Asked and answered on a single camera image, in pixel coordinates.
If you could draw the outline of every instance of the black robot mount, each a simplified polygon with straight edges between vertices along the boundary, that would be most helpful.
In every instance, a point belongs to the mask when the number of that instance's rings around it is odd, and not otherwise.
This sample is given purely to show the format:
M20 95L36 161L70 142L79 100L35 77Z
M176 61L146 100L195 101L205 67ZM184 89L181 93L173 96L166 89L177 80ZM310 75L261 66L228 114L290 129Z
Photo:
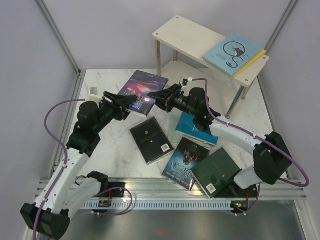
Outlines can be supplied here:
M184 96L184 92L181 91L181 89L181 85L174 84L165 90L150 92L148 96L155 99L155 105L167 113L170 113L173 108L177 108L180 111L194 116L193 123L196 128L201 132L211 134L210 125L214 118L207 109L205 90L200 87L194 87L190 90L189 96ZM213 109L210 108L210 110L214 116L221 116L220 113Z
M94 101L86 101L81 104L77 114L78 122L66 147L77 149L80 154L91 157L100 142L99 133L113 119L126 120L129 112L126 109L133 103L137 96L120 96L105 91L104 97L97 105Z

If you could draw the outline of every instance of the barcode sticker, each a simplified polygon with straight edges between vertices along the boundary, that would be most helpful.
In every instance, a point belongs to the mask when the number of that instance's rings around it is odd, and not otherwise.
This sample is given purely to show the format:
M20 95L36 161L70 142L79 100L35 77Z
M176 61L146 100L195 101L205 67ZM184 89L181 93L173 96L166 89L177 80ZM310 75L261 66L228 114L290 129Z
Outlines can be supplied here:
M170 150L170 147L168 144L165 144L165 145L161 146L161 149L165 153L166 151Z
M216 191L216 188L212 185L212 183L206 186L206 189L208 189L210 194L213 194Z

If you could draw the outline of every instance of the small wooden shelf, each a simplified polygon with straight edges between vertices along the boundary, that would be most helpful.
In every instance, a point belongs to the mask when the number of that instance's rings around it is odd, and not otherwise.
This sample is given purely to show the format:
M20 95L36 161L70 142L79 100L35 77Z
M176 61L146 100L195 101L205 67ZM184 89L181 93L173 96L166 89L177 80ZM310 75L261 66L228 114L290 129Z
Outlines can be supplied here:
M246 70L233 78L217 67L203 60L203 55L220 43L226 37L196 24L179 15L160 27L152 34L153 38L162 44L186 55L198 63L213 70L213 77L222 81L232 79L245 88L250 87L264 68L269 57L264 55Z

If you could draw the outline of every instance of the book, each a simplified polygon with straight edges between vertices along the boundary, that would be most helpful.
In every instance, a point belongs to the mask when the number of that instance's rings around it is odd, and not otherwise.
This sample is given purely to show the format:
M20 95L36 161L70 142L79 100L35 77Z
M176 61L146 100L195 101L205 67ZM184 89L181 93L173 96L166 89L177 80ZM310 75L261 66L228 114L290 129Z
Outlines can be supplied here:
M223 191L239 171L240 168L224 148L220 148L190 170L210 199Z
M239 33L232 33L203 55L203 59L226 74L235 76L263 48Z
M266 52L267 52L266 50L262 49L257 55L255 55L254 58L252 58L246 65L244 65L244 67L241 68L233 77L238 76L240 73L242 73L244 70L246 70L251 64L253 64L259 58L261 58L263 55L265 55Z
M127 111L146 118L156 103L155 99L148 97L148 93L163 90L168 81L168 78L137 70L118 94L137 96L137 100L127 108Z
M169 139L170 143L178 144L178 143L180 143L182 138L186 138L186 139L189 139L190 141L194 142L195 144L198 144L201 147L204 147L206 149L210 149L212 147L212 145L205 143L201 140L197 140L194 137L182 135L181 133L176 131L180 117L181 117L180 115L171 116L170 126L169 126L169 135L168 135L168 139Z
M217 145L219 138L214 135L209 135L203 131L199 131L193 123L194 118L194 116L183 112L175 131L189 138L204 142L205 144L209 144L211 146Z
M174 150L155 117L131 128L130 132L147 165Z
M191 191L195 179L190 169L205 159L208 154L208 149L183 137L162 175Z

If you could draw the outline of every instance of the book with black cat illustration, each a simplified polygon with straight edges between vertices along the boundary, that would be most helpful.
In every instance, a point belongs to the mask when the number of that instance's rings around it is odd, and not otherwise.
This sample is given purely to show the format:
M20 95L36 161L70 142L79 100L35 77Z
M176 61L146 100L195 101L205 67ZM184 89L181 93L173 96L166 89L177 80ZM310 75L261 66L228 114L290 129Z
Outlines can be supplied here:
M265 53L261 46L234 32L203 55L203 59L235 77Z
M155 117L131 128L130 132L147 165L174 150Z

